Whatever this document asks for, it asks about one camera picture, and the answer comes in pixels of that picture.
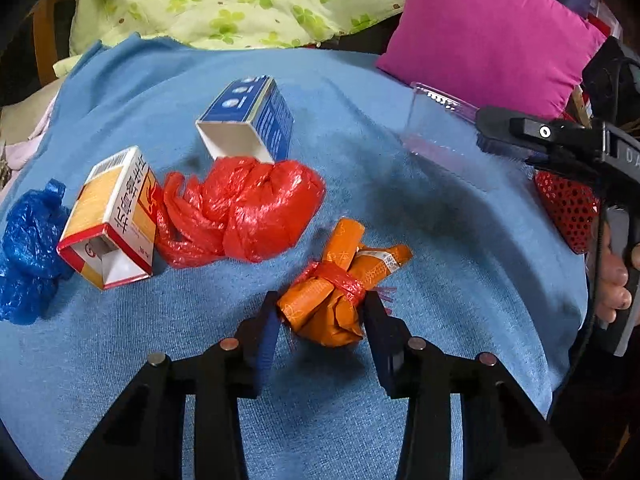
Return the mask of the person right hand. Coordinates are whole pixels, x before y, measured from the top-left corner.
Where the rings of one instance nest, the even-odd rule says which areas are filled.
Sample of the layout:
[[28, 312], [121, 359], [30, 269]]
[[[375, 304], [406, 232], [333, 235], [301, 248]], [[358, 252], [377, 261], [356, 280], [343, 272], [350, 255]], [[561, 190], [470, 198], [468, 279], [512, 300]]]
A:
[[611, 229], [605, 223], [601, 233], [596, 293], [596, 315], [601, 322], [611, 324], [620, 312], [629, 309], [632, 299], [626, 289], [627, 281], [625, 263], [612, 252]]

